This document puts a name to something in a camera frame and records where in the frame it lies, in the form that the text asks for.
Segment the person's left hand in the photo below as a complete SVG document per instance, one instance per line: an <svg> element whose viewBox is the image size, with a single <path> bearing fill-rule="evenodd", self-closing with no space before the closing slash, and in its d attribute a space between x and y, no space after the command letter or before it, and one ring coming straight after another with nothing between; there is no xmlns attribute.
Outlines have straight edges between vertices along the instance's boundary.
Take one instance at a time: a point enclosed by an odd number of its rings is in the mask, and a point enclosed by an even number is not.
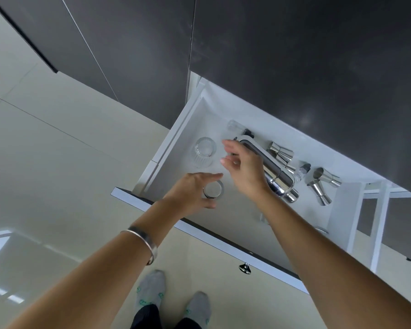
<svg viewBox="0 0 411 329"><path fill-rule="evenodd" d="M196 173L187 173L169 190L162 202L168 204L176 217L184 218L200 209L214 209L215 199L205 198L203 187L207 184L199 184Z"/></svg>

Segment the person's right hand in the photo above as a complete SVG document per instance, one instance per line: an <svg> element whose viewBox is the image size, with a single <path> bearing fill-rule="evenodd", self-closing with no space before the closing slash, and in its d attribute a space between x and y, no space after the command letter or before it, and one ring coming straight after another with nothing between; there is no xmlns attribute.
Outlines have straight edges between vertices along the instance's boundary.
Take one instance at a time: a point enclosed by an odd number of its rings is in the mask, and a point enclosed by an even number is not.
<svg viewBox="0 0 411 329"><path fill-rule="evenodd" d="M227 153L225 157L239 157L239 170L227 170L236 188L256 203L266 196L273 196L266 182L261 157L239 141L224 139L222 143Z"/></svg>

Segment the person's left forearm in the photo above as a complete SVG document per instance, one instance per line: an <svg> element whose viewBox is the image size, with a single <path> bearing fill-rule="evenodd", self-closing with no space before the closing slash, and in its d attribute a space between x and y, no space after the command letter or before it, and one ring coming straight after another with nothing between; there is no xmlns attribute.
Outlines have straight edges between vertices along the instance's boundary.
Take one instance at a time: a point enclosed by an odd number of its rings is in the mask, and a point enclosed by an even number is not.
<svg viewBox="0 0 411 329"><path fill-rule="evenodd" d="M186 215L186 202L167 197L154 203L129 230L84 260L29 306L6 329L103 329L110 327L152 257L139 232L159 246Z"/></svg>

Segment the person's right forearm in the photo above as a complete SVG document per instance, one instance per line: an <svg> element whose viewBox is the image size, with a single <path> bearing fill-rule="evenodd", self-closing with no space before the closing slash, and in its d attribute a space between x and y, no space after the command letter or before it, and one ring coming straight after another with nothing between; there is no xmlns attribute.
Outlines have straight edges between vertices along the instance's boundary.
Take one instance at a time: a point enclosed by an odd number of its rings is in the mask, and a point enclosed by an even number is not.
<svg viewBox="0 0 411 329"><path fill-rule="evenodd" d="M241 188L267 218L327 329L411 329L411 302L259 183Z"/></svg>

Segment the ribbed clear drinking glass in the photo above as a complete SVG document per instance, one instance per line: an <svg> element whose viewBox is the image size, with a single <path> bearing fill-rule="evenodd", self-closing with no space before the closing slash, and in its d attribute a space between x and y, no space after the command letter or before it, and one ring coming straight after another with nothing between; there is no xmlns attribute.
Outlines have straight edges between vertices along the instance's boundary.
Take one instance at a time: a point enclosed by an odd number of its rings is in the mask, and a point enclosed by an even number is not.
<svg viewBox="0 0 411 329"><path fill-rule="evenodd" d="M213 164L216 143L209 137L199 138L190 151L190 159L197 169L204 169Z"/></svg>

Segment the small clear glass bottle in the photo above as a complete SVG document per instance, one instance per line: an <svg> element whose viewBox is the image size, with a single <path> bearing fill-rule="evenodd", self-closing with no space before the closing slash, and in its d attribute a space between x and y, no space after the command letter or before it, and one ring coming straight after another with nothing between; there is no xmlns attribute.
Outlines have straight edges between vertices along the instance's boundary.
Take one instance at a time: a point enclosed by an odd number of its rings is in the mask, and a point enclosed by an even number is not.
<svg viewBox="0 0 411 329"><path fill-rule="evenodd" d="M241 136L241 135L252 135L252 132L244 125L240 124L235 120L230 120L227 123L227 131L233 137Z"/></svg>

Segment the white open drawer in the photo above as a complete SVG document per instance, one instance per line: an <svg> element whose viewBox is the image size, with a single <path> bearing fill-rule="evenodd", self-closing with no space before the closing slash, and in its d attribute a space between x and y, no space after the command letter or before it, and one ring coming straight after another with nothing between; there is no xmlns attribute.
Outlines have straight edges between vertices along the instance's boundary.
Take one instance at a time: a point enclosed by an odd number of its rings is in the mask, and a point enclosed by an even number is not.
<svg viewBox="0 0 411 329"><path fill-rule="evenodd" d="M263 215L237 191L228 171L220 164L220 158L226 154L221 139L238 137L227 131L230 120L246 126L252 132L247 135L267 151L270 142L292 150L294 157L286 165L292 174L302 165L311 164L305 178L294 186L299 198L289 203L290 207L343 250L352 252L363 199L378 200L369 254L370 268L375 271L388 205L395 199L411 198L411 192L195 73L191 74L184 109L133 190L115 187L111 195L146 211L185 173L222 172L224 193L216 199L217 208L211 213L201 210L177 222L175 227L241 260L242 264L248 263L308 293ZM210 167L197 169L190 151L202 137L215 141L216 153ZM323 182L325 192L332 199L328 206L319 205L306 185L314 179L313 172L318 167L342 181L339 188Z"/></svg>

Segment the silver double jigger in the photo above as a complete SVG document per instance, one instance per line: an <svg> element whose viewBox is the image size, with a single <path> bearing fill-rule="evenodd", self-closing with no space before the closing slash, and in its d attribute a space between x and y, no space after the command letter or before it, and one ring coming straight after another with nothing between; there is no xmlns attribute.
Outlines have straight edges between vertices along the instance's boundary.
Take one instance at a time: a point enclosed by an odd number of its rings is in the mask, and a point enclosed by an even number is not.
<svg viewBox="0 0 411 329"><path fill-rule="evenodd" d="M315 194L318 204L321 206L328 206L332 203L332 199L327 195L323 187L323 183L319 179L313 179L308 182L307 187Z"/></svg>
<svg viewBox="0 0 411 329"><path fill-rule="evenodd" d="M342 185L340 177L330 173L323 167L318 167L314 170L313 178L325 182L334 188L339 188Z"/></svg>
<svg viewBox="0 0 411 329"><path fill-rule="evenodd" d="M282 147L275 142L270 142L267 149L276 156L277 160L282 160L285 166L288 165L294 157L292 150Z"/></svg>

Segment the silver cocktail shaker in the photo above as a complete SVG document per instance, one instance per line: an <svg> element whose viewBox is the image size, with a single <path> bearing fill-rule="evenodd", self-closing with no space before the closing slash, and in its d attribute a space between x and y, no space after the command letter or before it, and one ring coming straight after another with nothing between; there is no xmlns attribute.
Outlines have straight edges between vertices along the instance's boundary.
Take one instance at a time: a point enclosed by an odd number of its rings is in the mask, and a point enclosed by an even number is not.
<svg viewBox="0 0 411 329"><path fill-rule="evenodd" d="M262 158L264 174L272 191L288 203L294 203L299 194L294 189L295 178L286 169L285 160L273 156L248 135L240 135L235 139Z"/></svg>

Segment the small bottle with black cap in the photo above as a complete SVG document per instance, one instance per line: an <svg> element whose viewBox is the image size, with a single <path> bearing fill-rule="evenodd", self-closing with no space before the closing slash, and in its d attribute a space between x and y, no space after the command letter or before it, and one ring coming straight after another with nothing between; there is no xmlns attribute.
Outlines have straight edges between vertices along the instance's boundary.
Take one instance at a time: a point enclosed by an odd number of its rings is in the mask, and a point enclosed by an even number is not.
<svg viewBox="0 0 411 329"><path fill-rule="evenodd" d="M306 163L302 165L299 169L296 169L294 172L295 184L301 182L310 170L311 170L311 164L309 163Z"/></svg>

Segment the grey sock with green print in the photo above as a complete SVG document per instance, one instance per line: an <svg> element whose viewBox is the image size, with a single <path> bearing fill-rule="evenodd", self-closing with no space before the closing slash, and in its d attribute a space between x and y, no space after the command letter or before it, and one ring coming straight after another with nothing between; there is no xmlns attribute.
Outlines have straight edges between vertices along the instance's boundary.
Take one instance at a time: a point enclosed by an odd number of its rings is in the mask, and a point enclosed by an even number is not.
<svg viewBox="0 0 411 329"><path fill-rule="evenodd" d="M202 291L196 292L188 305L182 320L189 320L201 329L208 329L212 315L212 307L209 297Z"/></svg>
<svg viewBox="0 0 411 329"><path fill-rule="evenodd" d="M136 290L135 310L143 307L156 306L160 309L166 292L166 275L164 271L151 271L139 283Z"/></svg>

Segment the dark grey cabinet door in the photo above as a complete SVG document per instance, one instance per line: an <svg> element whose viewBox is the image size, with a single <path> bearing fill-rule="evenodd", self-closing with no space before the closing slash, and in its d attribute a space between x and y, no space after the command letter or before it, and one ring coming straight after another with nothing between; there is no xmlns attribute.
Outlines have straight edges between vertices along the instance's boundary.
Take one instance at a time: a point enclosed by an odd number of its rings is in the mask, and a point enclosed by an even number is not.
<svg viewBox="0 0 411 329"><path fill-rule="evenodd" d="M411 192L411 0L196 0L190 65Z"/></svg>
<svg viewBox="0 0 411 329"><path fill-rule="evenodd" d="M195 0L0 0L44 63L171 128L186 104Z"/></svg>

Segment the dark trousers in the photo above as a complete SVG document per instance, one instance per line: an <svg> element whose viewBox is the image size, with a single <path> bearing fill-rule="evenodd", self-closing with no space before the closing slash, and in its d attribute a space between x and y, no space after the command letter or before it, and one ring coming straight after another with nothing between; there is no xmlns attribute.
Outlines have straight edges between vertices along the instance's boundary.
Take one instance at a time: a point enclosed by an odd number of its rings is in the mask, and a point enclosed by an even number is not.
<svg viewBox="0 0 411 329"><path fill-rule="evenodd" d="M154 304L142 307L134 316L130 329L163 329L158 307ZM185 317L173 329L202 329L202 327Z"/></svg>

